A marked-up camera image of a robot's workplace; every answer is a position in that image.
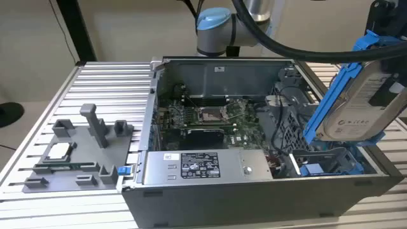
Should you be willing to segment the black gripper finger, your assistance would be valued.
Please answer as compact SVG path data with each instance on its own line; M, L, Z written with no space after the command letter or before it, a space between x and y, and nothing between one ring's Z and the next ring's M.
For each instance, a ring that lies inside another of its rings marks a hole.
M380 72L389 74L373 96L368 100L370 106L386 107L397 94L407 87L407 60L388 59L380 61Z

